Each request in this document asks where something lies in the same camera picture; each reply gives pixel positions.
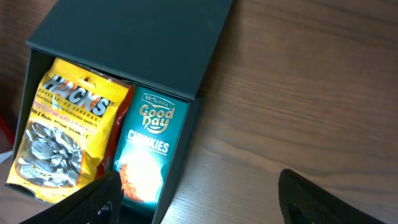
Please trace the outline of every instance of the red object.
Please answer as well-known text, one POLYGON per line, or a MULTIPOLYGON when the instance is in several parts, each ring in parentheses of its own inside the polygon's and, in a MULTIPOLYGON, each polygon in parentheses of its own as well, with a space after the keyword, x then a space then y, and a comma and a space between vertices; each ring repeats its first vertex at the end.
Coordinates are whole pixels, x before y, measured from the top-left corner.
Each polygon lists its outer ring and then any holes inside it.
POLYGON ((12 146, 14 145, 15 135, 11 131, 10 127, 7 125, 6 120, 3 118, 2 115, 0 115, 0 129, 10 143, 10 148, 0 148, 0 153, 4 153, 11 150, 12 146))
POLYGON ((127 113, 127 110, 130 107, 132 96, 134 94, 135 87, 131 86, 130 90, 127 92, 126 97, 123 102, 120 104, 118 111, 115 114, 112 130, 109 134, 108 143, 106 145, 104 159, 97 166, 97 173, 95 175, 95 179, 100 178, 105 172, 111 170, 114 155, 116 153, 116 146, 118 146, 119 136, 122 129, 122 124, 124 117, 127 113))

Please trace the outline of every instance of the yellow packaging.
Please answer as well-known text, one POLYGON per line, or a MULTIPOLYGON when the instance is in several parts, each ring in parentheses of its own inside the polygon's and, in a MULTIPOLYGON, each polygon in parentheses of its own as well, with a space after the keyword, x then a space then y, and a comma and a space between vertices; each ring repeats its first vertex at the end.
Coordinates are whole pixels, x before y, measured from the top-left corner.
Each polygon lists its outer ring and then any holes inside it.
POLYGON ((57 203, 92 182, 128 90, 56 58, 37 89, 7 183, 57 203))

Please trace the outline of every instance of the good day chunkies packet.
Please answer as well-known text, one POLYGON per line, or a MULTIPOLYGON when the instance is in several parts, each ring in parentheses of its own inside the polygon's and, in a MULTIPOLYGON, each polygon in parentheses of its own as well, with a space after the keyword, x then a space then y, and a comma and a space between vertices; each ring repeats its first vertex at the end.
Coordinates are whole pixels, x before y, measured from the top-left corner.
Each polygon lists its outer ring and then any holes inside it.
POLYGON ((123 205, 142 213, 156 209, 187 108, 187 102, 136 86, 113 165, 123 205))

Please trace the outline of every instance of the box lid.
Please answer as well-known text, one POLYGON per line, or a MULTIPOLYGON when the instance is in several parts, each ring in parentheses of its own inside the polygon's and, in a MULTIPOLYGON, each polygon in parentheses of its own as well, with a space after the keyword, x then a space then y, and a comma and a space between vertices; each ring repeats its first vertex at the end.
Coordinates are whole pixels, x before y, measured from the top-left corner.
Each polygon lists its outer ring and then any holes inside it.
POLYGON ((59 0, 33 48, 194 99, 233 0, 59 0))

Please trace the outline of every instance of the wooden table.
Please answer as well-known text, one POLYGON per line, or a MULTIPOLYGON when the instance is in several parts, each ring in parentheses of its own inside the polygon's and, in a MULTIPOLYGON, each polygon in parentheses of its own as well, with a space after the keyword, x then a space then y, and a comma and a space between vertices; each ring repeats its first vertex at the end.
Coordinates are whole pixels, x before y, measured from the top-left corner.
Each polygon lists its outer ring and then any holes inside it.
MULTIPOLYGON (((24 79, 24 41, 54 3, 0 0, 0 73, 13 84, 10 96, 24 79)), ((397 49, 392 1, 236 0, 164 223, 283 223, 284 168, 398 223, 397 49)), ((10 190, 0 207, 9 223, 45 208, 10 190)))

